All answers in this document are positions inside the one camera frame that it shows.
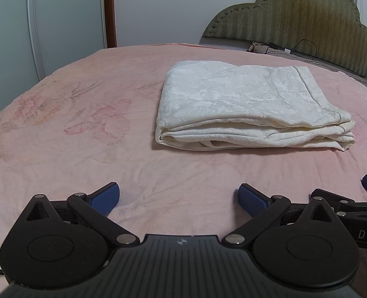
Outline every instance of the pink blanket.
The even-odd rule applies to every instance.
[[[146,233],[226,234],[248,220],[234,193],[249,183],[305,203],[315,188],[367,201],[367,88],[343,73],[307,65],[332,104],[356,121],[356,143],[328,149],[193,152],[155,142],[167,70],[182,60],[235,65],[304,63],[272,55],[188,45],[101,50],[45,78],[0,112],[0,245],[30,198],[64,200],[115,181],[109,218]],[[367,258],[355,287],[367,296]],[[0,292],[6,286],[0,277]]]

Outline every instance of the tufted headboard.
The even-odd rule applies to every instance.
[[[367,78],[367,27],[352,0],[256,0],[230,6],[203,37],[274,43]]]

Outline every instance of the white towel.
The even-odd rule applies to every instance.
[[[329,147],[355,142],[351,115],[330,104],[308,67],[181,61],[167,73],[156,141],[185,150]]]

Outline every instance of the wooden door frame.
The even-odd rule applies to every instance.
[[[114,0],[103,0],[106,42],[108,48],[117,47]]]

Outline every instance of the white door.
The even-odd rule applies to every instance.
[[[34,0],[34,4],[40,53],[35,57],[42,60],[46,76],[106,48],[103,0]]]
[[[0,111],[37,82],[26,0],[0,0]]]

